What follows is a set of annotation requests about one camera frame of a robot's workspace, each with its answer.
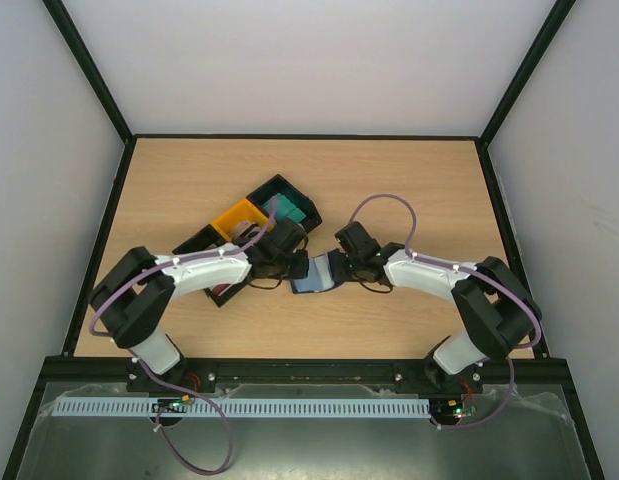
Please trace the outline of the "dark blue card holder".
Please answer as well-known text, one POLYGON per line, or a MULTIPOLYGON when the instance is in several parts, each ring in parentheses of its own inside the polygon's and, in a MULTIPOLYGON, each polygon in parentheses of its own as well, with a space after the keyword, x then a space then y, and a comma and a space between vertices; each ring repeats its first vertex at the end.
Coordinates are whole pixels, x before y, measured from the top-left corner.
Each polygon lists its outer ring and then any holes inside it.
POLYGON ((336 260, 340 252, 331 250, 309 259, 308 273, 305 278, 290 281, 293 294, 325 293, 339 288, 344 281, 336 278, 336 260))

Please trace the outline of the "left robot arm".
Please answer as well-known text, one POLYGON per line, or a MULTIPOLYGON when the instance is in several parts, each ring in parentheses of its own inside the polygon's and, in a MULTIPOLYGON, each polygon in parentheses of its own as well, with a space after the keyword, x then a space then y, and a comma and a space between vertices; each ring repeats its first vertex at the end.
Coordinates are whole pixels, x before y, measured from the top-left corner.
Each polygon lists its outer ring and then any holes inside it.
POLYGON ((134 247, 90 293, 90 333, 130 352, 145 378, 175 384, 184 377, 186 361, 160 327, 170 302, 219 285, 303 278, 309 268, 307 244, 303 227, 284 219, 236 243, 184 255, 153 255, 134 247))

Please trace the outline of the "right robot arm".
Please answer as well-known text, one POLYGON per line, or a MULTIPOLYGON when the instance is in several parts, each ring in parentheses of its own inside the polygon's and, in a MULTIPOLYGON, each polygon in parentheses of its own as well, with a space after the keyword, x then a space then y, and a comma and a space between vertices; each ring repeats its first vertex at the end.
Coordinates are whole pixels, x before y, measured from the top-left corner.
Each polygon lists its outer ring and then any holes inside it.
POLYGON ((418 290, 452 302, 463 330, 443 339, 425 357, 422 376, 444 392, 460 374, 483 360, 505 360, 516 349, 537 344, 541 310, 531 293, 499 258, 478 263, 453 262, 417 252, 402 244, 381 246, 353 221, 335 234, 341 251, 334 277, 381 293, 396 288, 418 290))

